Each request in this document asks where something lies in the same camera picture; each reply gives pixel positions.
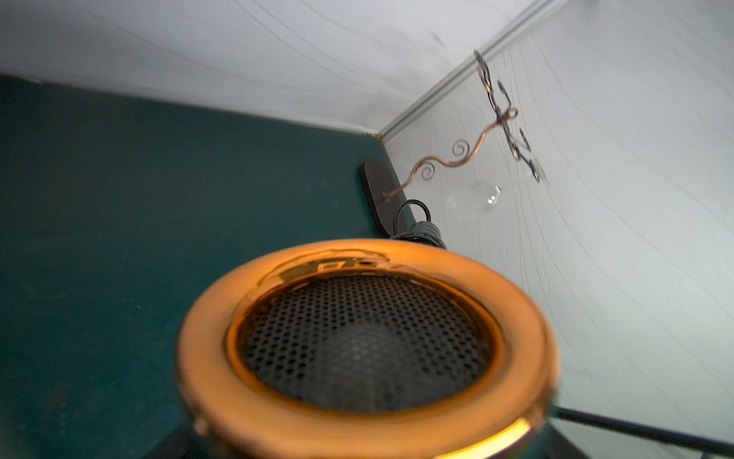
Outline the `dark green hair dryer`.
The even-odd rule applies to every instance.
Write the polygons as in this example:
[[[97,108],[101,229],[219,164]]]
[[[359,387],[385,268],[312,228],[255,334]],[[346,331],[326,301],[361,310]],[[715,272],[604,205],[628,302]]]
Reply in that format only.
[[[154,458],[578,458],[542,311],[438,240],[273,252],[193,303]]]

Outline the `metal glass holder stand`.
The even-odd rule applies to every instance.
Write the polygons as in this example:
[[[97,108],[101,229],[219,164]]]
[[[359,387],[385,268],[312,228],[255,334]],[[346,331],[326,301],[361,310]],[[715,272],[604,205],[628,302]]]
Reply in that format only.
[[[470,163],[479,153],[489,134],[497,129],[504,134],[512,158],[528,168],[529,175],[535,182],[541,183],[546,180],[541,164],[529,156],[531,146],[525,131],[519,129],[518,134],[514,135],[510,129],[510,122],[517,118],[519,110],[514,106],[508,90],[501,80],[492,78],[489,65],[482,54],[475,50],[473,55],[480,82],[495,116],[495,120],[481,131],[474,143],[469,143],[465,139],[453,143],[454,159],[451,161],[436,155],[421,158],[401,184],[393,179],[387,166],[377,160],[369,160],[359,168],[359,177],[368,208],[381,236],[434,247],[445,246],[440,230],[432,222],[428,206],[418,199],[405,198],[404,191],[416,177],[421,177],[424,181],[432,180],[438,166],[454,169]]]

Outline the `clear wine glass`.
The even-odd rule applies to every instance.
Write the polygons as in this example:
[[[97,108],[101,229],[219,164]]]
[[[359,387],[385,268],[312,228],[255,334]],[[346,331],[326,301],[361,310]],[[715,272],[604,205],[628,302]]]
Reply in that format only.
[[[537,174],[527,172],[504,184],[495,184],[486,180],[475,181],[448,195],[445,199],[448,213],[459,221],[478,219],[495,209],[504,192],[515,189],[521,183],[528,181],[542,184],[547,181],[547,176],[543,170],[539,170]]]

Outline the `green table mat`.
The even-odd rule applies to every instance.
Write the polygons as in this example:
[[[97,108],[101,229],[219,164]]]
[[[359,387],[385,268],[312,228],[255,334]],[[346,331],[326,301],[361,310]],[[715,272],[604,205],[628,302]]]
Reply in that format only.
[[[221,275],[373,237],[365,135],[3,78],[1,454],[141,458],[185,424],[174,347]]]

